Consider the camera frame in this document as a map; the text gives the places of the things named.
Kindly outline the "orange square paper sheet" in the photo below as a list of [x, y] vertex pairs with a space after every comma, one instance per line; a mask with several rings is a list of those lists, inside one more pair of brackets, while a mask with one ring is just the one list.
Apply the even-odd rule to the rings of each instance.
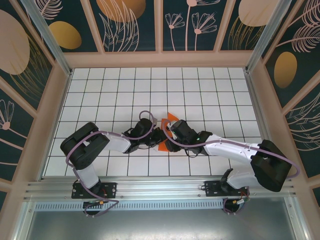
[[[168, 112], [168, 113], [167, 113], [167, 118], [162, 118], [162, 119], [161, 119], [161, 125], [160, 125], [160, 128], [161, 128], [161, 129], [163, 129], [163, 126], [165, 126], [165, 121], [166, 121], [166, 120], [169, 120], [170, 122], [174, 122], [174, 121], [177, 122], [179, 119], [178, 119], [175, 115], [173, 115], [173, 114], [171, 114], [170, 112]], [[171, 138], [173, 137], [172, 133], [171, 133], [169, 130], [166, 129], [165, 131], [167, 132], [167, 134], [168, 134]], [[163, 142], [161, 142], [161, 143], [158, 145], [158, 151], [169, 152], [169, 150], [167, 149], [165, 143], [166, 143], [166, 140], [163, 141]]]

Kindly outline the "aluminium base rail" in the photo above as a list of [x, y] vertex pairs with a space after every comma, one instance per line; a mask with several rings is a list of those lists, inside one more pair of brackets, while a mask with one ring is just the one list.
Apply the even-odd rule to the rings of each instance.
[[[27, 184], [23, 200], [71, 201], [73, 176], [44, 177]], [[189, 200], [204, 199], [201, 190], [205, 181], [218, 181], [214, 176], [105, 176], [102, 182], [117, 183], [116, 199], [125, 200]]]

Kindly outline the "aluminium frame post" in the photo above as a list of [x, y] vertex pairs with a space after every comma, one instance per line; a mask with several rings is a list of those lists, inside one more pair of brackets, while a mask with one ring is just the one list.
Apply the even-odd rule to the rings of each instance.
[[260, 38], [254, 47], [253, 53], [251, 54], [247, 65], [245, 66], [245, 73], [250, 74], [259, 62], [263, 52], [267, 48], [267, 45], [275, 35], [283, 17], [286, 15], [290, 8], [292, 0], [279, 0], [277, 3], [270, 19], [268, 20]]
[[41, 38], [64, 73], [69, 76], [71, 68], [46, 21], [54, 20], [63, 9], [62, 0], [19, 0]]

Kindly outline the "aluminium side rail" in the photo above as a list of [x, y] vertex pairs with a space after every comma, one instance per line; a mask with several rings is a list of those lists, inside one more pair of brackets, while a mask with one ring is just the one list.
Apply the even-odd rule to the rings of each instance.
[[[255, 93], [251, 77], [245, 74], [245, 79], [253, 103], [254, 113], [257, 116], [258, 129], [262, 131], [262, 136], [266, 137], [268, 131], [264, 123], [264, 115], [261, 110], [258, 95]], [[287, 170], [291, 168], [291, 165], [281, 159], [285, 155], [272, 141], [263, 139], [260, 143], [251, 143], [250, 147], [251, 151], [256, 151], [255, 155], [251, 157], [250, 164], [258, 181], [278, 183], [286, 179], [288, 174]]]

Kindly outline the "steel sheet tray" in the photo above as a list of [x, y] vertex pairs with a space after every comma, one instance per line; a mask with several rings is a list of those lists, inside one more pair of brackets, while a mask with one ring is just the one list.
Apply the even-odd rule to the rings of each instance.
[[236, 214], [205, 207], [121, 206], [89, 218], [77, 202], [29, 202], [14, 240], [312, 240], [292, 197], [252, 198]]

